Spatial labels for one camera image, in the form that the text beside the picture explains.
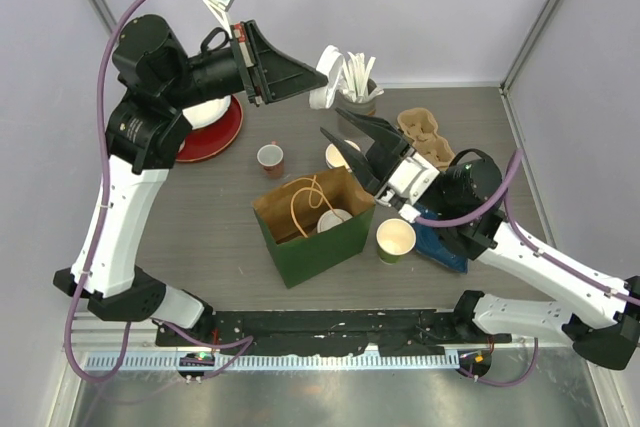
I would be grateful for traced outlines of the stack of green paper cups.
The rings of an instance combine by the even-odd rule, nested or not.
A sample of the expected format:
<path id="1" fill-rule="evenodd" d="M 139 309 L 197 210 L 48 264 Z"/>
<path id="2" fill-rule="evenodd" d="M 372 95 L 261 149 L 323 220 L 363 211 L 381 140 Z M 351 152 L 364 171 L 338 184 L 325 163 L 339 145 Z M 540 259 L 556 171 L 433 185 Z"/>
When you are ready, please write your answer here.
<path id="1" fill-rule="evenodd" d="M 339 152 L 337 147 L 330 143 L 325 149 L 325 162 L 330 169 L 344 167 L 347 171 L 351 171 L 350 166 Z"/>

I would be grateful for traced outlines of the white cup lid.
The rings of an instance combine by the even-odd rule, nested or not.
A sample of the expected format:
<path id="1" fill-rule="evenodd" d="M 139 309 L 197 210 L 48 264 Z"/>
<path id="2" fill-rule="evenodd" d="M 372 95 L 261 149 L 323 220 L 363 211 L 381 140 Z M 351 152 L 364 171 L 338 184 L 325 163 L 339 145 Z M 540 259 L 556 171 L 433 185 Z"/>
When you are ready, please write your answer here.
<path id="1" fill-rule="evenodd" d="M 329 209 L 324 212 L 318 219 L 316 231 L 318 233 L 326 232 L 352 218 L 352 215 L 344 209 Z"/>
<path id="2" fill-rule="evenodd" d="M 342 77 L 343 63 L 344 56 L 339 49 L 333 45 L 328 45 L 316 66 L 316 70 L 326 77 L 327 83 L 310 92 L 309 106 L 311 109 L 324 110 L 332 107 Z"/>

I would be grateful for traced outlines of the green paper bag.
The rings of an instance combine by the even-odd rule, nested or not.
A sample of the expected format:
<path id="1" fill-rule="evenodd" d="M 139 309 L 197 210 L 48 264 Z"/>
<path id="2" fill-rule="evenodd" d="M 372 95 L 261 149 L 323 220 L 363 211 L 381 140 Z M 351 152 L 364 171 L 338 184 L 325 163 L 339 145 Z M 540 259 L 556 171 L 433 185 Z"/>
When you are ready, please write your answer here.
<path id="1" fill-rule="evenodd" d="M 252 208 L 284 285 L 293 288 L 364 250 L 375 202 L 341 167 L 287 182 L 254 200 Z M 336 208 L 352 218 L 318 233 L 320 216 Z"/>

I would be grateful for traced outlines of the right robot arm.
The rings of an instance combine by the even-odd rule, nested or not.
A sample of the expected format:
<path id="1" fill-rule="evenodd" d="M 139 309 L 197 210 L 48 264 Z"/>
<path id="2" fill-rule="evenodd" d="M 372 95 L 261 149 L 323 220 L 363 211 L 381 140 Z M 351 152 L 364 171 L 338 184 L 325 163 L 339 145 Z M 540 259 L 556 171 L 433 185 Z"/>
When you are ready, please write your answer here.
<path id="1" fill-rule="evenodd" d="M 451 253 L 511 274 L 549 301 L 499 299 L 465 292 L 451 327 L 465 342 L 512 334 L 569 345 L 583 359 L 622 371 L 639 347 L 639 279 L 590 268 L 523 229 L 510 206 L 509 187 L 523 153 L 515 150 L 501 170 L 481 150 L 465 161 L 457 154 L 444 170 L 412 147 L 388 121 L 337 114 L 373 141 L 361 152 L 329 131 L 361 187 L 406 222 L 431 228 Z"/>

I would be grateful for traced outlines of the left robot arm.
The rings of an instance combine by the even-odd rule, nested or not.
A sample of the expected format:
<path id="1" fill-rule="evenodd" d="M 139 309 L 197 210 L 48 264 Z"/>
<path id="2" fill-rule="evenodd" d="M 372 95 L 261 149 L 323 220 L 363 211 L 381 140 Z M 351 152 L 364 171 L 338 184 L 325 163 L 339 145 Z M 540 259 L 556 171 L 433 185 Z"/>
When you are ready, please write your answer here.
<path id="1" fill-rule="evenodd" d="M 190 345 L 213 338 L 212 307 L 136 266 L 149 212 L 192 130 L 186 108 L 244 92 L 272 103 L 327 85 L 327 77 L 273 47 L 254 21 L 240 22 L 222 44 L 188 56 L 166 20 L 148 14 L 128 22 L 112 62 L 126 92 L 106 126 L 110 178 L 94 213 L 106 216 L 97 248 L 83 246 L 53 284 L 79 293 L 104 321 L 154 319 L 178 327 Z"/>

